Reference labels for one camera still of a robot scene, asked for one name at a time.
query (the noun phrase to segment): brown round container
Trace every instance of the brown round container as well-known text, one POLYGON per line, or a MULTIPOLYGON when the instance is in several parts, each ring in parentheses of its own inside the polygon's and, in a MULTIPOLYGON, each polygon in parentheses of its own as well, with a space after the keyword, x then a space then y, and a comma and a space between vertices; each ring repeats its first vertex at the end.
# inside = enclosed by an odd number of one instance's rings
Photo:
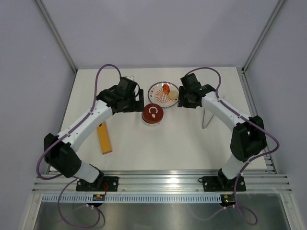
POLYGON ((142 112, 142 119, 146 125, 153 127, 161 123, 163 115, 164 112, 161 106, 151 103, 145 106, 142 112))

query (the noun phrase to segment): yellow round object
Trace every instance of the yellow round object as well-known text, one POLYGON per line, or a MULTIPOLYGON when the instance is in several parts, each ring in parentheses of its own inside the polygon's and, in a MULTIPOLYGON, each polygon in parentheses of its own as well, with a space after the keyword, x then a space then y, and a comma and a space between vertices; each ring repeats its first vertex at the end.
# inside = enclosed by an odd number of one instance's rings
POLYGON ((173 90, 168 93, 168 98, 171 100, 176 100, 178 98, 178 93, 173 90))

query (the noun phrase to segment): white plate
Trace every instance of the white plate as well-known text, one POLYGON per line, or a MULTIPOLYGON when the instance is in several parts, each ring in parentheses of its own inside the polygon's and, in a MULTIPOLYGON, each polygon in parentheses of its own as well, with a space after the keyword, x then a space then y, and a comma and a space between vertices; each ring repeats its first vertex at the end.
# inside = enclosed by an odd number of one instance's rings
POLYGON ((161 81, 149 88, 148 99, 151 103, 158 104, 162 108, 168 108, 175 105, 178 102, 178 98, 175 100, 169 99, 168 94, 163 89, 164 85, 169 87, 170 91, 176 91, 179 94, 179 89, 176 85, 167 81, 161 81))

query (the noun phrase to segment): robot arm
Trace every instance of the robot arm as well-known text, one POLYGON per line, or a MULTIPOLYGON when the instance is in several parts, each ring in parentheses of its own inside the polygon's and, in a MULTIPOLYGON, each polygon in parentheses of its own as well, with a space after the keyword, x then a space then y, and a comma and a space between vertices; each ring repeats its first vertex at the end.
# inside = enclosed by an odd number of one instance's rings
POLYGON ((136 82, 121 77, 118 85, 103 90, 97 95, 94 109, 90 108, 76 122, 56 136, 49 133, 44 138, 45 150, 55 141, 63 137, 64 139, 45 155, 45 161, 66 177, 78 177, 99 186, 103 173, 81 161, 76 152, 84 140, 113 114, 144 110, 143 90, 140 88, 139 100, 136 101, 134 90, 137 85, 136 82))
POLYGON ((264 128, 263 120, 259 116, 249 117, 224 99, 217 98, 215 88, 211 85, 201 86, 194 73, 181 78, 181 82, 183 86, 179 88, 178 107, 204 107, 216 115, 232 131, 230 143, 232 155, 226 165, 219 171, 219 176, 224 177, 223 180, 232 180, 250 157, 259 154, 267 146, 267 142, 265 134, 231 112, 220 101, 222 100, 241 116, 261 128, 264 128))

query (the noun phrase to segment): orange rectangular object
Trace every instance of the orange rectangular object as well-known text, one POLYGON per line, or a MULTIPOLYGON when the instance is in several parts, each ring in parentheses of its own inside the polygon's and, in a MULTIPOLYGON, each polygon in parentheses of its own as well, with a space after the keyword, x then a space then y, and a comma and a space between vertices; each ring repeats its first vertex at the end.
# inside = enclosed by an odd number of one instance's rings
POLYGON ((97 134, 102 154, 105 155, 107 153, 112 152, 112 146, 105 122, 103 122, 100 126, 97 127, 97 134))

